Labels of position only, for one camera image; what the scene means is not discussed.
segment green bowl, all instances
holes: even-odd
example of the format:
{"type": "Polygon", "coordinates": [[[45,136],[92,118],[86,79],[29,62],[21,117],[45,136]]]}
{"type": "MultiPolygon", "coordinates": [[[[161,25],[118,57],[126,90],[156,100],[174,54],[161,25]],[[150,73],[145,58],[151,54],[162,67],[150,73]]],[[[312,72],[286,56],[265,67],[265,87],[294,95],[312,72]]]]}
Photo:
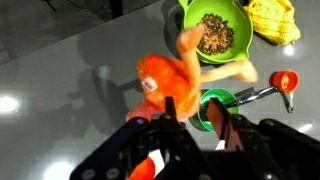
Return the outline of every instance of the green bowl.
{"type": "MultiPolygon", "coordinates": [[[[205,104],[207,104],[210,100],[210,98],[218,98],[222,104],[227,104],[230,103],[237,98],[229,91],[222,89],[222,88],[215,88],[215,89],[210,89],[206,93],[204,93],[200,99],[200,108],[202,108],[205,104]]],[[[240,113],[240,108],[237,107],[232,107],[227,109],[230,114],[239,114],[240,113]]],[[[197,113],[198,119],[202,123],[202,125],[210,132],[215,132],[214,128],[212,127],[210,121],[203,121],[201,119],[200,113],[198,111],[197,113]]]]}
{"type": "Polygon", "coordinates": [[[230,61],[249,59],[249,46],[252,41],[253,27],[242,6],[234,0],[178,0],[184,10],[183,29],[197,25],[205,14],[215,14],[228,21],[233,28],[234,47],[223,54],[205,55],[197,49],[199,59],[208,64],[223,64],[230,61]]]}

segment seeds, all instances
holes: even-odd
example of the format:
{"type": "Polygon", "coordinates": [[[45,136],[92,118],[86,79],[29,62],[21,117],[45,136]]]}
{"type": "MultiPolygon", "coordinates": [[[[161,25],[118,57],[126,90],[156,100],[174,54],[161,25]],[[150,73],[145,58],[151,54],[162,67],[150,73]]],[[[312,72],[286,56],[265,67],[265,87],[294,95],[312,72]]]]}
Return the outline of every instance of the seeds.
{"type": "Polygon", "coordinates": [[[228,27],[228,21],[223,21],[221,16],[205,14],[200,23],[205,25],[204,35],[198,45],[202,53],[222,54],[234,46],[234,31],[228,27]]]}

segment glossy countertop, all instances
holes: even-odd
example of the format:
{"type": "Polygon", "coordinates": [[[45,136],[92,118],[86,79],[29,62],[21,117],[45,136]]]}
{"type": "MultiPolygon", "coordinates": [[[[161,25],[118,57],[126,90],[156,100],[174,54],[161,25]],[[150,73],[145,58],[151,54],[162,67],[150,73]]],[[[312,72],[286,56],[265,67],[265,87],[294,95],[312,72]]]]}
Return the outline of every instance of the glossy countertop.
{"type": "MultiPolygon", "coordinates": [[[[320,1],[292,3],[302,37],[294,45],[273,46],[254,35],[250,60],[257,83],[228,78],[203,88],[262,89],[273,72],[294,70],[300,84],[292,114],[280,94],[241,106],[241,114],[255,123],[274,118],[295,129],[308,125],[305,133],[320,140],[320,1]]],[[[149,53],[179,57],[175,40],[182,17],[176,1],[160,1],[0,66],[0,179],[68,179],[142,100],[137,61],[149,53]]],[[[201,148],[215,148],[215,134],[185,122],[201,148]]]]}

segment green handle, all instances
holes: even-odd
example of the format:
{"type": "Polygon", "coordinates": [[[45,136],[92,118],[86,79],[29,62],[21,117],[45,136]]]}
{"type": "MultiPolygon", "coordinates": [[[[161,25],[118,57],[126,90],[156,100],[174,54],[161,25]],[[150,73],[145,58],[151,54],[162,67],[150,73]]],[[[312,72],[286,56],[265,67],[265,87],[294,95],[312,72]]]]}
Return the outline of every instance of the green handle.
{"type": "Polygon", "coordinates": [[[180,5],[182,6],[182,9],[184,11],[184,14],[187,13],[187,10],[189,8],[189,3],[188,3],[188,0],[178,0],[180,5]]]}

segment mixed seeds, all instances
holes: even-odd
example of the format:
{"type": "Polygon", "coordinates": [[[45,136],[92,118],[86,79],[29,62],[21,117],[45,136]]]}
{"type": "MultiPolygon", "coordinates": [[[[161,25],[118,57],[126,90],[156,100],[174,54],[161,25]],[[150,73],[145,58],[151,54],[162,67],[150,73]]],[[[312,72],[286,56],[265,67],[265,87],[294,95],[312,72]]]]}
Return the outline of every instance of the mixed seeds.
{"type": "Polygon", "coordinates": [[[234,46],[234,30],[228,27],[228,21],[223,21],[221,16],[205,14],[200,23],[205,25],[205,33],[198,45],[203,54],[222,54],[234,46]]]}

